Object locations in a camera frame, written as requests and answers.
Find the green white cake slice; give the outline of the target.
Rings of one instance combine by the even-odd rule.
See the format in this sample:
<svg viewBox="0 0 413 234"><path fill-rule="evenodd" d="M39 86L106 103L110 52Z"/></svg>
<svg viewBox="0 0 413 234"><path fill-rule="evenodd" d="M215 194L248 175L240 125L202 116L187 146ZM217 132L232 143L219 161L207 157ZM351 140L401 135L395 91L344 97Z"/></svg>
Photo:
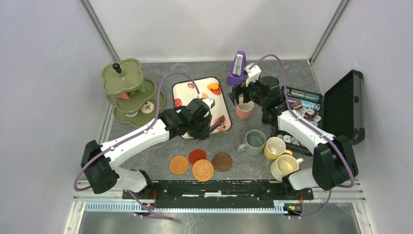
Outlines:
<svg viewBox="0 0 413 234"><path fill-rule="evenodd" d="M141 93L145 93L146 92L145 85L142 84L137 90Z"/></svg>

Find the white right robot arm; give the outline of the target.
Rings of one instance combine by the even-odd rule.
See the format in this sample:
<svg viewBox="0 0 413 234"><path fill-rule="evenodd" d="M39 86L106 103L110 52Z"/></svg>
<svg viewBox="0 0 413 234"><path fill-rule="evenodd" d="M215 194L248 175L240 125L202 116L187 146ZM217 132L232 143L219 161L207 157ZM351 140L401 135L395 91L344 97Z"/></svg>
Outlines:
<svg viewBox="0 0 413 234"><path fill-rule="evenodd" d="M328 191L334 187L353 187L358 168L349 138L334 136L314 126L291 108L287 91L283 97L279 92L279 80L266 76L234 85L228 96L235 105L240 103L240 97L244 102L259 105L263 123L290 133L312 153L311 169L298 170L282 178L282 195L294 199L304 188L319 187Z"/></svg>

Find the pink cake slice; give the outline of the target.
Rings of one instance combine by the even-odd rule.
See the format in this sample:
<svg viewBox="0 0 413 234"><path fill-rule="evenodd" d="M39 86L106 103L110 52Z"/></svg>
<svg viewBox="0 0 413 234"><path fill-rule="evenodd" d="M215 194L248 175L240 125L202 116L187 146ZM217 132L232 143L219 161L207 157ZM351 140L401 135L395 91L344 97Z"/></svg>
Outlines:
<svg viewBox="0 0 413 234"><path fill-rule="evenodd" d="M119 95L116 96L117 98L121 98L121 99L130 99L130 95L126 92L126 93L121 93Z"/></svg>

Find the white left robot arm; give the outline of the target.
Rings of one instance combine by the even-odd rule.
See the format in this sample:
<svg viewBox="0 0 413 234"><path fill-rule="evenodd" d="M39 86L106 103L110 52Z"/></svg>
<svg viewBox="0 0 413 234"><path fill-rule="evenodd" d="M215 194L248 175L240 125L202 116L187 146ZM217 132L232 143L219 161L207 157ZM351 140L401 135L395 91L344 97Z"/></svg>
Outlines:
<svg viewBox="0 0 413 234"><path fill-rule="evenodd" d="M189 134L193 139L207 139L211 133L212 98L195 98L186 106L165 109L147 125L118 139L86 144L81 171L89 189L102 194L111 189L129 190L140 198L152 195L153 185L143 171L121 168L126 160L141 151L174 137Z"/></svg>

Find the light brown round coaster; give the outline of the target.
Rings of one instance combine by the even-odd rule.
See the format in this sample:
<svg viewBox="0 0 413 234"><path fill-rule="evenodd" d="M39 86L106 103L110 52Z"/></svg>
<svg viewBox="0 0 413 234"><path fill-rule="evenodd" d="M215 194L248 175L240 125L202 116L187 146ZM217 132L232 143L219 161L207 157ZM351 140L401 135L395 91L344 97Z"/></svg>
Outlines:
<svg viewBox="0 0 413 234"><path fill-rule="evenodd" d="M183 155L174 156L169 163L169 169L175 175L184 174L188 168L189 160Z"/></svg>

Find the white chocolate drizzle donut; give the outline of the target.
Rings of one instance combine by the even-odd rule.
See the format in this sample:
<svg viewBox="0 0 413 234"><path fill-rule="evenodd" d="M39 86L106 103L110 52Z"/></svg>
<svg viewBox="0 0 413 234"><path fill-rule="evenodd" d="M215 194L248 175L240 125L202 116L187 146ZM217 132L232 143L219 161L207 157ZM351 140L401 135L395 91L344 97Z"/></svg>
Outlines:
<svg viewBox="0 0 413 234"><path fill-rule="evenodd" d="M141 112L144 114L150 114L154 111L154 109L155 109L155 105L151 101L148 101L141 108Z"/></svg>

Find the blue frosted donut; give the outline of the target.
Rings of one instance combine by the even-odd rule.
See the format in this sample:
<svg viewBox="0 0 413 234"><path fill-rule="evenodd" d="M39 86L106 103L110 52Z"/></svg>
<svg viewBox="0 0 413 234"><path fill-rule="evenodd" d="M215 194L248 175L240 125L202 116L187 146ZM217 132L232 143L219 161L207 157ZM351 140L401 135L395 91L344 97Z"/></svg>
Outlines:
<svg viewBox="0 0 413 234"><path fill-rule="evenodd" d="M139 112L133 112L133 113L127 113L125 114L126 117L134 117L138 114Z"/></svg>

